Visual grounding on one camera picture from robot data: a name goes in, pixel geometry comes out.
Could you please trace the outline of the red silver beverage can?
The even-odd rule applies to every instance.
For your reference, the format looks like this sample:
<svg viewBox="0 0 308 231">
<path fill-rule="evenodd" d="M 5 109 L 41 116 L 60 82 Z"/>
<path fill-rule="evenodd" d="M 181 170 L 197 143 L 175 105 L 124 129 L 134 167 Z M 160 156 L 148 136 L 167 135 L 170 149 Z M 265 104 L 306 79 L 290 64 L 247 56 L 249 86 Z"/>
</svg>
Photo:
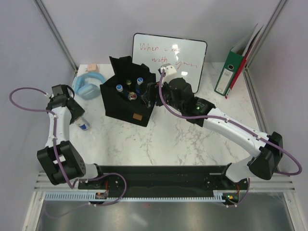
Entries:
<svg viewBox="0 0 308 231">
<path fill-rule="evenodd" d="M 129 92 L 129 93 L 128 93 L 128 99 L 129 99 L 130 101 L 136 100 L 136 99 L 137 99 L 137 94 L 134 93 L 134 92 Z"/>
</svg>

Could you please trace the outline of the black canvas bag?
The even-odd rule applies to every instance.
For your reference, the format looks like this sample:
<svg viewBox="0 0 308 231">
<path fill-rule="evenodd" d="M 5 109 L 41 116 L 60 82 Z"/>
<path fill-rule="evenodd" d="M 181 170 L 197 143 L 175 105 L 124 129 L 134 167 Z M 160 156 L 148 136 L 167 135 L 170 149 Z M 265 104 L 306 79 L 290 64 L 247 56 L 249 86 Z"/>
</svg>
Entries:
<svg viewBox="0 0 308 231">
<path fill-rule="evenodd" d="M 140 95 L 136 100 L 130 101 L 127 95 L 116 90 L 116 86 L 121 84 L 124 92 L 136 93 L 137 78 L 142 77 L 143 83 L 140 85 L 141 94 L 145 93 L 148 83 L 156 83 L 156 75 L 150 72 L 145 64 L 134 64 L 131 56 L 120 58 L 109 57 L 114 71 L 114 75 L 105 83 L 100 85 L 101 95 L 105 108 L 105 115 L 138 126 L 146 127 L 151 117 L 154 107 L 146 107 Z M 132 90 L 126 87 L 126 80 L 132 82 Z"/>
</svg>

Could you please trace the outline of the blue label water bottle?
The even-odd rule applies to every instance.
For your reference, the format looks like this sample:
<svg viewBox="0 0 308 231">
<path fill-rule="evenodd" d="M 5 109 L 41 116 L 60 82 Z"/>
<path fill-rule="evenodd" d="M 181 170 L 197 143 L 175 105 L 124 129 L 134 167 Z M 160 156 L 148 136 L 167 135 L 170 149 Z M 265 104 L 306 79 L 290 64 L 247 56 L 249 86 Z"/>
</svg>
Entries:
<svg viewBox="0 0 308 231">
<path fill-rule="evenodd" d="M 116 90 L 119 92 L 119 93 L 121 93 L 121 94 L 124 94 L 125 92 L 124 92 L 124 89 L 123 89 L 123 86 L 121 85 L 121 84 L 118 84 L 117 86 L 116 86 Z"/>
</svg>

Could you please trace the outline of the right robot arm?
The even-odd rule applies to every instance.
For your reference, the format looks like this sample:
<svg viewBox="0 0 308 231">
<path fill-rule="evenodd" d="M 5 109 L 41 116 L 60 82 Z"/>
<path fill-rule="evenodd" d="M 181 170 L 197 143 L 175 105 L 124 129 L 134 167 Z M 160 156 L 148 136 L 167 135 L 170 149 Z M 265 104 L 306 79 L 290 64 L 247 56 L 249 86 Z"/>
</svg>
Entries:
<svg viewBox="0 0 308 231">
<path fill-rule="evenodd" d="M 282 136 L 277 132 L 269 135 L 254 130 L 227 117 L 213 103 L 195 96 L 183 78 L 142 84 L 141 98 L 146 104 L 155 99 L 157 106 L 176 110 L 175 116 L 223 135 L 250 154 L 248 158 L 226 165 L 220 177 L 223 188 L 232 189 L 239 181 L 253 176 L 270 180 L 276 173 L 283 156 Z"/>
</svg>

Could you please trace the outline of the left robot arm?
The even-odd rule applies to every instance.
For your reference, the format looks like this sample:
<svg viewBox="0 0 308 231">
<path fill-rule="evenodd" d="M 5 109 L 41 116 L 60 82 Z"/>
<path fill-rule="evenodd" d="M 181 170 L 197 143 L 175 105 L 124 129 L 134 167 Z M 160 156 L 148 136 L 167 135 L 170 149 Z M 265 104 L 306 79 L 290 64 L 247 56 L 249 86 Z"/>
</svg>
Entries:
<svg viewBox="0 0 308 231">
<path fill-rule="evenodd" d="M 95 189 L 105 185 L 105 176 L 97 164 L 86 164 L 70 141 L 71 124 L 87 127 L 83 119 L 85 110 L 70 95 L 72 88 L 68 85 L 56 85 L 46 110 L 50 118 L 48 140 L 45 147 L 37 151 L 37 158 L 51 184 L 67 183 L 74 188 L 75 183 L 89 181 Z"/>
</svg>

